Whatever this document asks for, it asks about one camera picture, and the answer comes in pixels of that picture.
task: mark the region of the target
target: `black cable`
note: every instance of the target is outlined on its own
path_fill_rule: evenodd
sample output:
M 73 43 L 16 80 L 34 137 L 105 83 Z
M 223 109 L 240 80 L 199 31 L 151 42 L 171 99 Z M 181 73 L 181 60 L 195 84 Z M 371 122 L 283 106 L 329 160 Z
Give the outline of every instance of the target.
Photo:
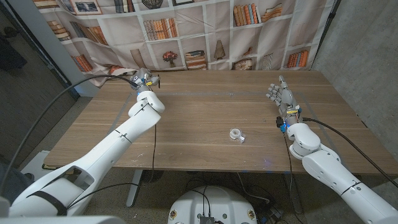
M 133 184 L 133 183 L 121 183 L 121 184 L 109 185 L 109 186 L 100 188 L 100 189 L 98 189 L 98 190 L 95 190 L 95 191 L 93 191 L 93 192 L 91 192 L 91 193 L 89 193 L 89 194 L 83 196 L 82 198 L 79 198 L 78 200 L 76 200 L 76 201 L 74 201 L 73 203 L 71 203 L 71 204 L 67 207 L 67 210 L 68 210 L 69 208 L 71 208 L 72 206 L 74 206 L 74 205 L 75 205 L 76 203 L 78 203 L 79 201 L 83 200 L 84 198 L 87 198 L 88 196 L 90 196 L 90 195 L 92 195 L 92 194 L 95 194 L 95 193 L 99 192 L 100 190 L 104 190 L 104 189 L 108 189 L 108 188 L 110 188 L 110 187 L 116 187 L 116 186 L 120 186 L 120 185 L 135 185 L 135 186 L 139 187 L 138 184 Z
M 337 133 L 338 135 L 340 135 L 341 137 L 343 137 L 346 141 L 348 141 L 348 143 L 350 145 L 352 145 L 367 161 L 369 161 L 385 178 L 387 178 L 387 180 L 389 180 L 392 184 L 394 184 L 396 187 L 398 187 L 397 182 L 395 182 L 393 179 L 391 179 L 378 165 L 376 165 L 362 150 L 360 150 L 351 140 L 349 140 L 344 134 L 342 134 L 341 132 L 337 131 L 336 129 L 332 128 L 331 126 L 312 119 L 312 118 L 303 118 L 303 121 L 313 121 L 315 123 L 318 123 L 320 125 L 323 125 L 325 127 L 327 127 L 328 129 L 334 131 L 335 133 Z
M 199 193 L 199 194 L 203 195 L 203 196 L 206 198 L 207 204 L 209 205 L 209 214 L 210 214 L 210 202 L 209 202 L 209 199 L 207 198 L 207 196 L 206 196 L 205 194 L 203 194 L 203 193 L 197 191 L 197 190 L 193 190 L 193 189 L 189 189 L 189 190 L 191 190 L 191 191 L 193 191 L 193 192 L 196 192 L 196 193 Z
M 152 179 L 154 178 L 154 172 L 155 172 L 155 150 L 156 150 L 156 124 L 155 124 L 155 143 L 154 143 L 154 155 L 152 156 L 152 174 L 150 175 L 149 182 L 146 183 L 146 185 L 142 185 L 141 187 L 146 187 L 150 184 Z
M 297 220 L 298 220 L 301 224 L 304 224 L 304 223 L 299 219 L 299 217 L 297 216 L 296 211 L 295 211 L 295 209 L 294 209 L 294 203 L 293 203 L 293 199 L 292 199 L 292 181 L 293 181 L 292 160 L 291 160 L 291 158 L 290 158 L 290 152 L 289 152 L 289 147 L 288 147 L 288 145 L 287 145 L 285 133 L 282 133 L 282 134 L 284 135 L 284 139 L 285 139 L 285 143 L 286 143 L 287 155 L 289 156 L 289 164 L 290 164 L 290 190 L 288 189 L 288 191 L 289 191 L 289 197 L 290 197 L 290 202 L 292 203 L 292 207 L 293 207 L 293 210 L 294 210 L 294 215 L 296 216 Z
M 208 185 L 206 185 L 205 189 L 203 190 L 203 215 L 205 214 L 205 192 L 206 192 L 206 188 L 208 187 Z
M 64 89 L 61 93 L 59 93 L 59 94 L 47 105 L 47 107 L 43 110 L 43 112 L 42 112 L 42 113 L 40 114 L 40 116 L 36 119 L 35 123 L 33 123 L 33 125 L 30 127 L 29 131 L 28 131 L 27 134 L 25 135 L 25 137 L 24 137 L 24 139 L 22 140 L 21 144 L 19 145 L 17 151 L 15 152 L 14 156 L 12 157 L 11 162 L 10 162 L 10 164 L 8 165 L 8 168 L 7 168 L 7 170 L 6 170 L 5 174 L 4 174 L 4 177 L 3 177 L 2 181 L 1 181 L 1 185 L 0 185 L 0 195 L 2 195 L 2 193 L 3 193 L 3 191 L 4 191 L 4 187 L 5 187 L 5 185 L 6 185 L 7 177 L 8 177 L 8 175 L 9 175 L 10 171 L 11 171 L 12 165 L 15 163 L 15 160 L 17 159 L 18 154 L 20 153 L 22 147 L 24 147 L 24 145 L 25 145 L 27 139 L 29 138 L 30 134 L 32 133 L 32 131 L 35 129 L 35 127 L 37 126 L 37 124 L 39 123 L 39 121 L 43 118 L 44 114 L 50 109 L 50 107 L 51 107 L 51 106 L 52 106 L 64 93 L 66 93 L 66 92 L 69 91 L 70 89 L 74 88 L 75 86 L 77 86 L 77 85 L 79 85 L 79 84 L 81 84 L 81 83 L 83 83 L 83 82 L 85 82 L 85 81 L 87 81 L 87 80 L 91 80 L 92 78 L 103 78 L 103 77 L 106 77 L 106 78 L 118 78 L 118 79 L 122 79 L 122 80 L 128 82 L 130 85 L 132 85 L 132 86 L 134 86 L 134 87 L 137 87 L 137 84 L 135 84 L 133 81 L 130 81 L 130 80 L 128 80 L 127 78 L 124 78 L 124 77 L 119 77 L 119 76 L 116 76 L 116 75 L 96 75 L 96 76 L 93 76 L 93 77 L 88 77 L 88 78 L 85 78 L 85 79 L 83 79 L 83 80 L 80 80 L 80 81 L 78 81 L 77 83 L 75 83 L 75 84 L 69 86 L 68 88 Z

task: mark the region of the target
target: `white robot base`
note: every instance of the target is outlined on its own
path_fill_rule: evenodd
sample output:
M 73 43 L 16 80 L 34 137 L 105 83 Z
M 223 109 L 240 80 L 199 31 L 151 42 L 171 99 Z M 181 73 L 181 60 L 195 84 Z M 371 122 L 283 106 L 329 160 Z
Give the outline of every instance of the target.
M 253 206 L 235 191 L 220 186 L 202 186 L 194 190 L 200 193 L 205 191 L 210 203 L 210 217 L 206 198 L 191 190 L 174 202 L 170 209 L 168 224 L 202 224 L 210 223 L 208 222 L 210 220 L 224 224 L 257 223 Z

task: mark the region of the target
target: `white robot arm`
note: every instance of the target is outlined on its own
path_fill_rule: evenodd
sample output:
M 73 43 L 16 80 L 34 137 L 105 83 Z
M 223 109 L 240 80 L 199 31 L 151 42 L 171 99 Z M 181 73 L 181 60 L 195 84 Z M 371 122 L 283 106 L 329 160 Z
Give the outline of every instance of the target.
M 149 87 L 158 84 L 159 77 L 152 77 L 142 68 L 132 81 L 137 84 L 133 89 L 138 96 L 137 103 L 129 110 L 130 118 L 82 158 L 43 176 L 25 189 L 13 202 L 10 217 L 72 216 L 84 212 L 91 196 L 67 207 L 95 191 L 110 168 L 140 135 L 160 120 L 159 113 L 165 109 Z M 80 170 L 81 174 L 71 182 L 65 178 L 65 173 L 73 169 Z
M 363 222 L 397 223 L 398 211 L 369 187 L 358 180 L 342 164 L 338 154 L 321 144 L 320 138 L 304 123 L 300 123 L 300 106 L 283 76 L 280 87 L 271 84 L 267 97 L 279 107 L 278 126 L 293 144 L 290 153 L 302 160 L 304 169 L 314 178 L 334 190 L 354 210 Z

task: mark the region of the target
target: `bookshelf backdrop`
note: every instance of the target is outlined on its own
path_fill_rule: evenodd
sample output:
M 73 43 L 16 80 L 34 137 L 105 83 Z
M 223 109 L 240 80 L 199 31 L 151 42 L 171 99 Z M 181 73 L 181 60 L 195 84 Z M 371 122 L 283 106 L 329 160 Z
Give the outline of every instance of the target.
M 307 70 L 333 5 L 333 0 L 33 2 L 85 75 L 140 67 Z M 177 58 L 165 60 L 170 51 Z

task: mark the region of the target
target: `wooden table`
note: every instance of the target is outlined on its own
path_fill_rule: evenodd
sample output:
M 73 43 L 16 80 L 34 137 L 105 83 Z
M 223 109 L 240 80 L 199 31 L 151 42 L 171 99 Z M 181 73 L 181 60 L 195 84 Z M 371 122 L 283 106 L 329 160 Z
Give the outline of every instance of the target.
M 320 72 L 209 70 L 159 75 L 161 88 L 154 91 L 166 110 L 157 124 L 157 170 L 289 171 L 284 138 L 275 126 L 279 113 L 275 103 L 266 98 L 269 85 L 279 84 L 278 76 L 283 75 L 303 109 L 303 117 L 340 130 L 386 173 L 398 174 L 398 163 Z M 107 82 L 45 163 L 59 167 L 86 154 L 128 119 L 128 109 L 135 102 L 136 93 L 125 82 Z M 352 173 L 378 174 L 343 138 L 318 124 L 308 125 L 324 145 L 341 156 Z M 231 128 L 243 131 L 243 144 L 229 138 Z M 154 128 L 134 142 L 115 166 L 151 169 L 153 150 Z M 292 169 L 295 173 L 305 172 L 301 161 L 294 157 Z

